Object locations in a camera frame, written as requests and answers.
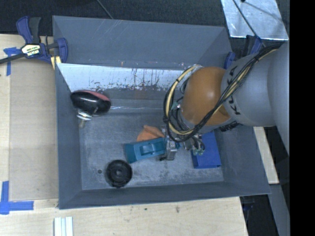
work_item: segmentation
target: black cable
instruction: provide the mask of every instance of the black cable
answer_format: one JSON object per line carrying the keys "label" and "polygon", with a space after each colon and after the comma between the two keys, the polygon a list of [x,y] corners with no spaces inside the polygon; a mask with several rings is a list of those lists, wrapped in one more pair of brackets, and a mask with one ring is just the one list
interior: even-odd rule
{"label": "black cable", "polygon": [[236,8],[238,9],[238,11],[240,12],[241,16],[243,17],[243,19],[245,20],[245,22],[246,22],[246,24],[248,25],[248,27],[249,27],[249,28],[251,29],[251,31],[254,33],[254,36],[257,37],[257,38],[259,38],[259,39],[261,40],[261,38],[257,35],[256,31],[252,28],[252,26],[250,25],[250,23],[249,23],[248,20],[246,19],[245,15],[244,15],[243,12],[241,11],[240,7],[237,5],[236,1],[233,0],[233,2],[234,2],[234,4],[235,4]]}
{"label": "black cable", "polygon": [[114,19],[113,17],[112,17],[112,15],[108,12],[108,10],[105,8],[105,6],[100,2],[100,0],[96,0],[98,3],[99,3],[99,5],[103,8],[103,10],[105,10],[105,12],[107,13],[107,15],[111,18],[111,19]]}
{"label": "black cable", "polygon": [[[281,46],[281,44],[276,44],[276,45],[272,45],[269,47],[265,47],[264,49],[262,49],[257,55],[255,55],[251,60],[249,60],[244,66],[243,68],[239,71],[239,73],[235,76],[235,78],[232,80],[232,82],[227,86],[227,88],[223,91],[223,93],[221,94],[218,102],[216,103],[216,105],[214,106],[214,108],[209,111],[206,116],[197,124],[195,125],[195,127],[193,128],[193,131],[187,135],[177,135],[176,138],[174,138],[170,132],[170,127],[169,125],[172,124],[173,126],[174,123],[171,121],[171,119],[166,120],[166,127],[167,127],[167,133],[169,134],[169,137],[176,141],[176,142],[184,142],[190,138],[192,138],[207,122],[208,120],[212,117],[212,115],[217,111],[217,109],[219,107],[221,107],[221,105],[232,95],[234,94],[237,89],[244,83],[244,81],[246,80],[246,78],[248,77],[251,69],[253,68],[253,66],[259,62],[259,60],[261,58],[263,58],[265,55],[269,54],[271,51],[273,51],[274,49],[278,49]],[[166,99],[168,98],[168,95],[170,93],[170,90],[168,90],[165,98],[164,98],[164,104],[163,104],[163,109],[164,109],[164,115],[166,116],[166,109],[165,109],[165,104],[166,104]]]}

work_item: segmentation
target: bin floor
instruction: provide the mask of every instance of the bin floor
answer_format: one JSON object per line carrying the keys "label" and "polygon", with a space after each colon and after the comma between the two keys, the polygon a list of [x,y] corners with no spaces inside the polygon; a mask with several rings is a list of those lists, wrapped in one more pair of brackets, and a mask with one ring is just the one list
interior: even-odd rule
{"label": "bin floor", "polygon": [[[137,100],[132,100],[132,104],[136,106]],[[135,142],[145,124],[156,127],[163,125],[162,108],[156,108],[152,113],[143,109],[139,109],[140,113],[135,109],[131,113],[126,111],[124,113],[114,108],[108,114],[88,121],[80,130],[83,189],[112,188],[106,182],[104,173],[111,161],[126,161],[124,144]],[[194,169],[190,152],[183,148],[178,150],[173,161],[159,161],[157,156],[134,162],[131,167],[133,176],[125,188],[223,181],[220,167]]]}

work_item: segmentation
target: black round object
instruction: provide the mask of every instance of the black round object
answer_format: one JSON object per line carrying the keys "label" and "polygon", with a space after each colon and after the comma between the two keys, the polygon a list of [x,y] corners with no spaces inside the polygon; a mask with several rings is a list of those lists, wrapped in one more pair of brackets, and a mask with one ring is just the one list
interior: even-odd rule
{"label": "black round object", "polygon": [[90,91],[78,90],[71,94],[74,107],[83,110],[91,116],[100,116],[109,111],[111,102],[105,95]]}
{"label": "black round object", "polygon": [[120,188],[132,178],[132,168],[123,160],[115,160],[107,166],[105,176],[111,186]]}

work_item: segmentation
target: blue block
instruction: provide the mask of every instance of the blue block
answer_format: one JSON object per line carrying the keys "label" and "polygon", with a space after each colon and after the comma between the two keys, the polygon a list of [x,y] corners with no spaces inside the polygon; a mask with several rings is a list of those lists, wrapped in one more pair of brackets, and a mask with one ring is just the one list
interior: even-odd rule
{"label": "blue block", "polygon": [[164,138],[156,138],[143,142],[124,145],[128,163],[165,154]]}
{"label": "blue block", "polygon": [[202,142],[205,151],[202,155],[193,155],[191,152],[192,163],[195,169],[217,168],[221,166],[221,159],[214,132],[202,135]]}

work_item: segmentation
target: orange object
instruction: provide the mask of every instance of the orange object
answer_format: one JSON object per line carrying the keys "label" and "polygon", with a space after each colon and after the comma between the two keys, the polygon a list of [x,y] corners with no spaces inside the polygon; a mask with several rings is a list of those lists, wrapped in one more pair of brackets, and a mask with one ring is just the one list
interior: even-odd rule
{"label": "orange object", "polygon": [[165,135],[156,127],[144,125],[143,130],[137,137],[137,142],[151,140],[159,137],[165,137]]}
{"label": "orange object", "polygon": [[[221,82],[225,70],[220,67],[203,67],[188,80],[181,105],[186,120],[198,124],[214,108],[221,96]],[[230,118],[224,106],[213,114],[206,125],[219,125]]]}

